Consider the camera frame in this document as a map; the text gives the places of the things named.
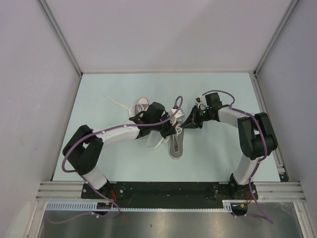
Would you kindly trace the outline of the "grey canvas sneaker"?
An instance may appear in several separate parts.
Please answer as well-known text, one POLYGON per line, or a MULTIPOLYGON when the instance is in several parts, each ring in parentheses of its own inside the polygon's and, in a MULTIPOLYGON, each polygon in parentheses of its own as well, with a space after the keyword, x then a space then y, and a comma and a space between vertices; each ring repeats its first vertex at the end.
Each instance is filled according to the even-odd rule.
POLYGON ((180 159, 183 154, 184 131, 181 127, 182 123, 183 121, 181 119, 177 121, 175 127, 176 133, 169 137, 169 153, 173 159, 180 159))
POLYGON ((149 105, 150 105, 150 103, 149 103, 147 98, 142 97, 142 98, 138 99, 138 101, 136 102, 135 107, 134 107, 135 115, 138 115, 140 112, 146 112, 149 105))

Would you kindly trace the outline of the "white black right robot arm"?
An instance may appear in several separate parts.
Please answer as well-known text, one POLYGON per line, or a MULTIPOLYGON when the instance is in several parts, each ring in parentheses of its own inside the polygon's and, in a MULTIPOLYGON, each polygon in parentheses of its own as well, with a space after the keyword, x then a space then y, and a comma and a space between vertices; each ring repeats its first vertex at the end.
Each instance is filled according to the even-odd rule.
POLYGON ((210 90, 196 98, 183 129, 202 128, 206 121, 214 120, 238 129, 242 158, 237 169, 231 174, 226 193, 234 199, 254 196, 256 188, 253 177, 261 162, 277 149, 278 142, 266 113, 251 114, 236 109, 232 104, 224 105, 219 90, 210 90))

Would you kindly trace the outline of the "aluminium corner post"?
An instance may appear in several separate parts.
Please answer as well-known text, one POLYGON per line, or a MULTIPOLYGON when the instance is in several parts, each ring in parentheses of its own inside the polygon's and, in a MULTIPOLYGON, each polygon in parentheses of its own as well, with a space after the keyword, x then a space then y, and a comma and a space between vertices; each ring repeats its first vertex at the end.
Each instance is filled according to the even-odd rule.
POLYGON ((69 62, 71 63, 72 67, 76 71, 77 75, 81 78, 83 75, 82 70, 80 69, 79 63, 77 62, 75 55, 68 44, 60 25, 58 24, 51 8, 49 7, 46 0, 36 0, 37 4, 39 5, 43 15, 45 16, 48 24, 50 25, 54 35, 57 38, 61 48, 63 49, 66 57, 68 58, 69 62))
POLYGON ((287 23, 289 22, 290 18, 292 17, 295 9, 297 8, 300 0, 291 0, 286 11, 284 12, 282 19, 280 20, 277 28, 275 29, 267 47, 265 48, 264 53, 262 54, 259 62, 257 63, 255 69, 253 70, 254 76, 257 76, 262 69, 264 63, 266 62, 267 58, 270 55, 270 52, 274 48, 275 44, 277 43, 279 37, 283 33, 284 28, 286 27, 287 23))

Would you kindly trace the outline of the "aluminium corner post left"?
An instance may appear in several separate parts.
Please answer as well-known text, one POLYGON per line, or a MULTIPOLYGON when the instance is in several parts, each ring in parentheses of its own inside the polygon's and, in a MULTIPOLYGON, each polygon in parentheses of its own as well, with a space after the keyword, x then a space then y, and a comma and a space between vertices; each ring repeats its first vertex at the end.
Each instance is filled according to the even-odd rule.
POLYGON ((81 78, 83 75, 82 70, 80 69, 79 63, 77 62, 75 55, 68 44, 60 25, 58 24, 51 8, 49 7, 46 0, 36 0, 37 4, 39 5, 43 15, 45 16, 48 24, 50 25, 54 35, 57 38, 61 48, 63 49, 66 57, 68 58, 69 62, 71 63, 72 67, 76 71, 77 75, 81 78))

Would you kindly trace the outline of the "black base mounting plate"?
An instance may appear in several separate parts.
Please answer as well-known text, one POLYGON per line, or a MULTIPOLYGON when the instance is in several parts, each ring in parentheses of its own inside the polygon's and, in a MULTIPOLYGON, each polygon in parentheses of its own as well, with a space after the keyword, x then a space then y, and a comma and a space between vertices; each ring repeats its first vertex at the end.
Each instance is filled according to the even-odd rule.
POLYGON ((231 182, 110 182, 99 193, 115 198, 121 208, 136 209, 215 209, 224 200, 258 198, 256 186, 231 182))

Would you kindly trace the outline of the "aluminium frame rail front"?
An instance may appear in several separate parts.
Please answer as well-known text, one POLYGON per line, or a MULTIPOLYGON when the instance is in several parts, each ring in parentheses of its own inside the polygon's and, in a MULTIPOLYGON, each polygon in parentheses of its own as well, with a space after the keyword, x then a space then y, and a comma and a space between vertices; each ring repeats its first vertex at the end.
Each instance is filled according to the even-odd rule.
MULTIPOLYGON (((80 181, 44 181, 40 184, 36 200, 80 200, 84 183, 80 181)), ((305 202, 299 182, 255 182, 261 202, 305 202)))

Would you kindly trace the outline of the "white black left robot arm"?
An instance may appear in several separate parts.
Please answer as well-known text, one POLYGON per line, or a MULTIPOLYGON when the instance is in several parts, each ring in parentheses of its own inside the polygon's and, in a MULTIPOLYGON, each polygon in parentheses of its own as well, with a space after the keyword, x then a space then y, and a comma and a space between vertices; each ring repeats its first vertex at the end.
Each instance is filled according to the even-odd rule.
POLYGON ((183 112, 178 104, 167 112, 162 104, 140 98, 128 111, 130 117, 121 125, 104 130, 92 129, 86 124, 80 126, 62 150, 62 170, 78 174, 98 198, 106 197, 110 186, 104 172, 97 166, 103 149, 123 141, 150 137, 154 131, 161 134, 162 140, 182 132, 179 119, 183 112), (66 169, 67 162, 72 170, 66 169))

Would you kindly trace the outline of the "aluminium corner post right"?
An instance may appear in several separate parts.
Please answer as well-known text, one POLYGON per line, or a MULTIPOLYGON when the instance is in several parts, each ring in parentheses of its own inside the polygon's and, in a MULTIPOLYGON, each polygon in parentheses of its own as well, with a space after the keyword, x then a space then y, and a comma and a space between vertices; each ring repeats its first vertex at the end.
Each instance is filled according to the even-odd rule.
POLYGON ((300 0, 291 0, 286 11, 284 12, 282 19, 280 20, 277 28, 275 29, 267 47, 265 48, 264 53, 262 54, 259 62, 257 63, 255 69, 253 70, 254 76, 257 76, 262 69, 264 63, 266 62, 267 58, 270 55, 270 52, 274 48, 275 44, 277 43, 279 37, 283 33, 284 28, 286 27, 287 23, 289 22, 290 18, 292 17, 295 9, 297 8, 300 0))

